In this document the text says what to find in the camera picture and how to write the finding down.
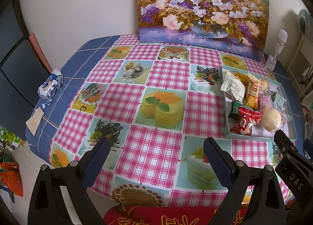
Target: wall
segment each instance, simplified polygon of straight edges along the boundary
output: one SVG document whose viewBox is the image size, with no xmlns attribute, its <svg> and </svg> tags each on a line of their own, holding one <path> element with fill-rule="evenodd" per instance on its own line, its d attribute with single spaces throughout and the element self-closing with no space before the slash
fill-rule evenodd
<svg viewBox="0 0 313 225">
<path fill-rule="evenodd" d="M 20 0 L 29 31 L 34 32 L 52 68 L 60 68 L 86 41 L 138 32 L 136 0 Z M 265 53 L 273 53 L 279 29 L 288 32 L 278 59 L 286 65 L 299 40 L 301 0 L 270 0 Z"/>
</svg>

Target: blue-gray panel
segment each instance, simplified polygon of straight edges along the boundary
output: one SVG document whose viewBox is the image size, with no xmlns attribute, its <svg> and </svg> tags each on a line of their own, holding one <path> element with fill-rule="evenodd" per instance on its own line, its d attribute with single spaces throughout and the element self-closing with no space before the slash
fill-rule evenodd
<svg viewBox="0 0 313 225">
<path fill-rule="evenodd" d="M 15 45 L 15 43 L 23 37 L 23 34 L 16 21 L 12 4 L 9 3 L 7 8 L 0 17 L 0 61 Z"/>
<path fill-rule="evenodd" d="M 16 89 L 36 106 L 39 100 L 38 87 L 48 78 L 48 73 L 26 41 L 10 55 L 2 70 Z"/>
<path fill-rule="evenodd" d="M 32 115 L 33 107 L 13 88 L 0 72 L 0 125 L 26 140 L 25 122 Z"/>
</svg>

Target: red cloth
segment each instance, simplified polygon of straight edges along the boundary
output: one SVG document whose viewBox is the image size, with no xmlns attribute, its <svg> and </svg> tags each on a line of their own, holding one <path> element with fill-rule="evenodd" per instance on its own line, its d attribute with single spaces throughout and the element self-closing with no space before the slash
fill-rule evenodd
<svg viewBox="0 0 313 225">
<path fill-rule="evenodd" d="M 238 211 L 232 225 L 242 223 L 246 208 Z M 104 215 L 107 225 L 207 225 L 214 207 L 143 207 L 118 205 Z"/>
</svg>

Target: floor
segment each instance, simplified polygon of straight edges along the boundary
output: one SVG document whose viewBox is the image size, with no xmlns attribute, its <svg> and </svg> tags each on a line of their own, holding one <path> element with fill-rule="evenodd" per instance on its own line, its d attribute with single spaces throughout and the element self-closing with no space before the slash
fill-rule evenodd
<svg viewBox="0 0 313 225">
<path fill-rule="evenodd" d="M 46 163 L 43 159 L 39 158 L 34 153 L 32 153 L 31 150 L 29 149 L 28 143 L 26 143 L 24 147 L 20 146 L 19 148 L 16 148 L 15 151 L 10 150 L 8 151 L 12 152 L 13 160 L 16 160 L 20 166 L 20 174 L 22 177 L 24 190 L 24 197 L 19 197 L 15 195 L 15 203 L 13 204 L 12 201 L 10 201 L 9 209 L 12 210 L 12 214 L 15 216 L 15 218 L 21 225 L 27 225 L 27 215 L 30 197 L 32 195 L 32 189 L 34 187 L 38 172 L 40 170 L 40 166 L 42 164 L 48 163 Z M 72 219 L 73 224 L 81 224 L 75 212 L 73 204 L 70 200 L 66 187 L 62 186 L 61 190 L 63 193 L 63 198 L 66 207 L 68 209 L 68 213 Z M 5 194 L 7 193 L 1 191 L 1 196 L 4 195 L 3 198 L 6 198 Z M 90 190 L 87 190 L 87 194 L 102 217 L 104 216 L 107 210 L 117 205 L 117 203 L 114 202 L 113 200 L 103 197 Z"/>
</svg>

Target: blue and white package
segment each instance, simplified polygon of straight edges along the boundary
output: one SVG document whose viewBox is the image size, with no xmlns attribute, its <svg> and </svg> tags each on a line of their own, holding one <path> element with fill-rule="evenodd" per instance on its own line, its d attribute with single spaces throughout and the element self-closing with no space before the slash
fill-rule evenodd
<svg viewBox="0 0 313 225">
<path fill-rule="evenodd" d="M 63 73 L 54 69 L 48 79 L 38 88 L 38 94 L 43 99 L 48 99 L 47 103 L 41 105 L 42 108 L 50 106 L 56 90 L 60 89 L 63 84 Z"/>
</svg>

